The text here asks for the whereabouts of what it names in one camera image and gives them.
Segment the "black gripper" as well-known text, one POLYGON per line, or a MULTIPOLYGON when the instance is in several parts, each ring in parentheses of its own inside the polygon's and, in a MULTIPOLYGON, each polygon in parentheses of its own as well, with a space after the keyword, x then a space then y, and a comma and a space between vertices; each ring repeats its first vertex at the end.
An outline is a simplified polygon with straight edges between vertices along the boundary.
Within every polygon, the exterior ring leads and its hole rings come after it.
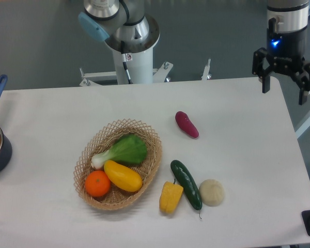
POLYGON ((252 73, 258 76, 262 93, 270 90, 270 73, 283 75, 296 73, 299 87, 299 105, 307 101, 310 92, 310 61, 304 59, 307 29, 289 33, 276 33, 274 26, 267 29, 267 50, 260 48, 253 54, 252 73), (264 61, 270 66, 264 68, 264 61))

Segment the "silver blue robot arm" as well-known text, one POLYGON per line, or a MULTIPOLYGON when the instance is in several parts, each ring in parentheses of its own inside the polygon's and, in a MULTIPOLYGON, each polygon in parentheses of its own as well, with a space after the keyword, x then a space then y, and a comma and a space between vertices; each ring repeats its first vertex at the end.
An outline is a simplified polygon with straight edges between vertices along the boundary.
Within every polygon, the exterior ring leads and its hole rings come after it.
MULTIPOLYGON (((308 6, 308 1, 267 2, 267 46, 254 52, 252 65, 264 93, 270 90, 270 73, 289 76, 299 87, 299 104, 310 92, 310 61, 304 59, 308 6)), ((153 47, 160 30, 145 14, 143 1, 85 1, 78 20, 112 50, 119 84, 154 82, 153 47)))

